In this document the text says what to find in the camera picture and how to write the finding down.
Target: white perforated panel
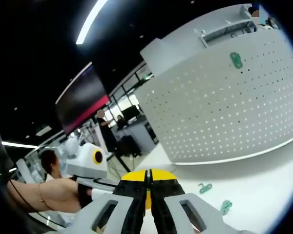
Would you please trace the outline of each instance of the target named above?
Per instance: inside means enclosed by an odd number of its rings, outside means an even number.
[[[182,61],[135,95],[174,163],[259,155],[293,140],[293,49],[279,30],[243,35]]]

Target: white table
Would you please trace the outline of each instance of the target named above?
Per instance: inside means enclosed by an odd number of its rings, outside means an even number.
[[[252,158],[212,165],[173,165],[161,144],[136,168],[160,168],[173,174],[186,193],[195,193],[220,209],[224,200],[233,205],[224,222],[238,230],[266,233],[279,223],[293,201],[293,142]],[[198,184],[213,188],[199,194]],[[141,234],[157,233],[150,212],[146,213]]]

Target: black ceiling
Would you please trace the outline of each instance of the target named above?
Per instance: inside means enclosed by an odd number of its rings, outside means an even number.
[[[202,14],[236,3],[108,0],[84,44],[77,46],[77,36],[95,1],[34,2],[13,0],[6,5],[4,68],[0,74],[2,139],[33,145],[61,130],[55,100],[90,61],[109,93],[142,61],[139,52],[153,39]],[[35,136],[41,125],[53,130]]]

